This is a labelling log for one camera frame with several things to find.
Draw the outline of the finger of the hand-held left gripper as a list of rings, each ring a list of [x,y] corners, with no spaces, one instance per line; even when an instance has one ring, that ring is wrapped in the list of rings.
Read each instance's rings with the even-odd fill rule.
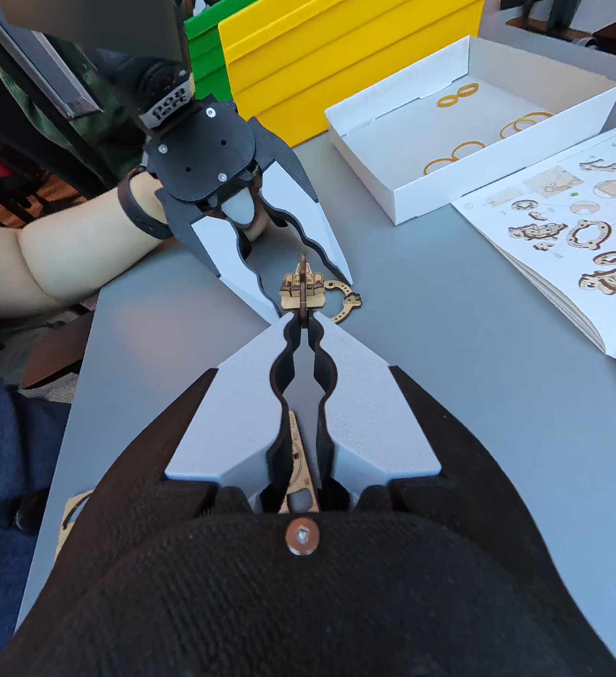
[[[241,253],[240,233],[228,219],[203,216],[191,228],[216,269],[216,276],[255,313],[273,324],[280,313],[262,288],[258,274],[250,269]]]
[[[353,283],[346,258],[318,199],[277,160],[263,171],[259,196],[270,216],[290,225],[335,277]]]

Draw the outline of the open instruction booklet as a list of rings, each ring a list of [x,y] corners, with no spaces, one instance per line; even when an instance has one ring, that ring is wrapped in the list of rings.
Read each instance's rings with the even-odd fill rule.
[[[616,359],[616,128],[452,205]]]

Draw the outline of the yellow plastic bin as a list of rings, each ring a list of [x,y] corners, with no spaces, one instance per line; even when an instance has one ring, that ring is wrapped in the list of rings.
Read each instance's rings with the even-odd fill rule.
[[[324,110],[453,42],[484,1],[257,1],[219,24],[233,100],[290,146]]]

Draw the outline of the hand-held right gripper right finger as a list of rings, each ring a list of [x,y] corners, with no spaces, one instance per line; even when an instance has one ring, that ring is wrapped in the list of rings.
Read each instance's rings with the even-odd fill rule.
[[[316,453],[322,511],[347,511],[370,486],[437,477],[441,464],[387,361],[317,312],[314,378],[324,390]]]

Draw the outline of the wooden horseshoe-shaped part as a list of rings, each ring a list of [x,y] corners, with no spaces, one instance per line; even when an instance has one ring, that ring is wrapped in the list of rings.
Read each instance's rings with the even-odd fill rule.
[[[325,291],[340,291],[344,295],[343,309],[335,316],[329,317],[331,322],[340,324],[343,322],[354,309],[362,307],[362,299],[360,295],[353,292],[351,287],[339,280],[329,280],[324,282]]]

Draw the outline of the group of yellow rubber bands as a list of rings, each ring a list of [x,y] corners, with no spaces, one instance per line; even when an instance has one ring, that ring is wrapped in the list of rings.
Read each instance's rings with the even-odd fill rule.
[[[472,82],[460,86],[456,92],[440,97],[437,100],[436,106],[439,108],[450,108],[455,106],[460,99],[467,98],[475,95],[479,90],[479,83]],[[499,139],[506,140],[507,138],[529,129],[530,127],[551,118],[554,116],[554,113],[548,112],[545,110],[541,111],[532,111],[527,114],[520,116],[519,118],[508,122],[504,127],[499,131]],[[452,150],[452,154],[449,157],[435,158],[429,163],[426,164],[423,170],[423,175],[432,174],[439,169],[442,169],[445,166],[449,166],[453,163],[456,163],[465,157],[469,157],[475,152],[480,151],[481,149],[487,148],[488,145],[482,142],[481,140],[466,140],[461,144],[458,144],[456,148]]]

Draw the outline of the green plastic bin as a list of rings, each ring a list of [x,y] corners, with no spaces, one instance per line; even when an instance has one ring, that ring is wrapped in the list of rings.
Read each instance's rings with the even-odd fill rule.
[[[189,1],[191,16],[185,21],[188,50],[194,76],[195,97],[213,95],[232,99],[219,23],[247,7],[251,1]]]

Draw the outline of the black wristband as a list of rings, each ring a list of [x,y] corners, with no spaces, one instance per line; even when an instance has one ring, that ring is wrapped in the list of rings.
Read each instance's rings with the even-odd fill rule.
[[[167,224],[153,218],[139,205],[131,191],[131,180],[146,172],[144,165],[135,166],[117,185],[117,198],[120,206],[134,226],[151,237],[164,241],[174,235]]]

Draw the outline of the person's left forearm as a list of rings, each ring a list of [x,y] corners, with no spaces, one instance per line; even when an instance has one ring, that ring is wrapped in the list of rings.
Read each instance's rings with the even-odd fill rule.
[[[126,216],[116,189],[21,230],[0,227],[0,319],[84,300],[161,243]]]

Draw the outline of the grey computer monitor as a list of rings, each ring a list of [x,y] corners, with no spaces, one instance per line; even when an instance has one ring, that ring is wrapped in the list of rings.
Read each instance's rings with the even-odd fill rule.
[[[85,84],[41,32],[10,24],[0,8],[0,47],[67,121],[101,112]]]

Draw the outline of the laser-cut plywood sheet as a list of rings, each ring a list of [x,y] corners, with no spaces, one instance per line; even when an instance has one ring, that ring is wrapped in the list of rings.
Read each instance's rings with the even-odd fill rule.
[[[278,512],[280,514],[293,514],[295,512],[320,512],[318,498],[315,493],[312,475],[307,462],[307,455],[304,450],[295,411],[290,410],[288,412],[288,418],[290,424],[290,438],[292,442],[292,476]],[[307,496],[312,502],[311,505],[305,506],[304,508],[292,507],[291,497],[299,495],[302,492],[307,492]],[[73,525],[75,524],[76,517],[79,515],[84,503],[88,500],[92,493],[93,489],[85,491],[81,494],[72,496],[66,502],[59,528],[58,544],[55,549],[54,559],[58,557],[67,537],[73,528]]]

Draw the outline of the small wooden model assembly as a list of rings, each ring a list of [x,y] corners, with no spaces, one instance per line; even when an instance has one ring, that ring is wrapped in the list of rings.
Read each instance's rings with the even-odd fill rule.
[[[295,272],[285,274],[279,289],[281,306],[294,311],[302,328],[307,329],[313,312],[326,303],[326,287],[321,273],[314,273],[306,255],[301,254]]]

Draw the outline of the white cardboard tray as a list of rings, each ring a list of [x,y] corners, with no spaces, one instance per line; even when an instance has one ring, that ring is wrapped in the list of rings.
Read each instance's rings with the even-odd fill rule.
[[[437,100],[467,83],[450,108]],[[326,109],[330,140],[398,225],[599,134],[616,82],[542,55],[464,37]],[[506,140],[499,131],[532,111],[554,116]],[[487,148],[423,175],[458,144]]]

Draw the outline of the person's left hand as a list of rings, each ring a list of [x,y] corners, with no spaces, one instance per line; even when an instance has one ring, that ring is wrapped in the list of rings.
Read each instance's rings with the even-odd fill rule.
[[[129,187],[135,201],[146,214],[164,225],[168,223],[162,204],[155,195],[155,192],[162,187],[157,179],[147,172],[142,172],[131,179]],[[258,185],[250,188],[250,195],[254,202],[254,218],[243,228],[243,232],[247,239],[253,242],[271,225],[271,218],[259,198]]]

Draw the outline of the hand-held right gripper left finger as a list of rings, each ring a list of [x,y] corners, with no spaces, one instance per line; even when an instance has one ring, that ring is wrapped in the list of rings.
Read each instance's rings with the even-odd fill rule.
[[[217,368],[165,469],[179,481],[237,487],[278,512],[293,470],[287,386],[301,325],[287,313]]]

